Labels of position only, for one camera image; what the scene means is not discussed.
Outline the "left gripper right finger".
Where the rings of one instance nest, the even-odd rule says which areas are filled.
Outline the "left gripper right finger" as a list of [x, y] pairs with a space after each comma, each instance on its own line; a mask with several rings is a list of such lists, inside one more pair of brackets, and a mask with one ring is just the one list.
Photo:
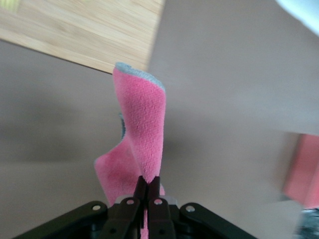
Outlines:
[[175, 239], [174, 224], [169, 204], [160, 197], [160, 177], [155, 177], [148, 188], [149, 239]]

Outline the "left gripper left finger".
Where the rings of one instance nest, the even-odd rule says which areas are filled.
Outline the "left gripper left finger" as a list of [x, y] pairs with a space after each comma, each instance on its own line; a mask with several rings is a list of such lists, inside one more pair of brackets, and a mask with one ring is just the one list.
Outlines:
[[125, 196], [108, 210], [108, 218], [101, 230], [102, 239], [141, 238], [147, 192], [148, 184], [140, 176], [134, 194]]

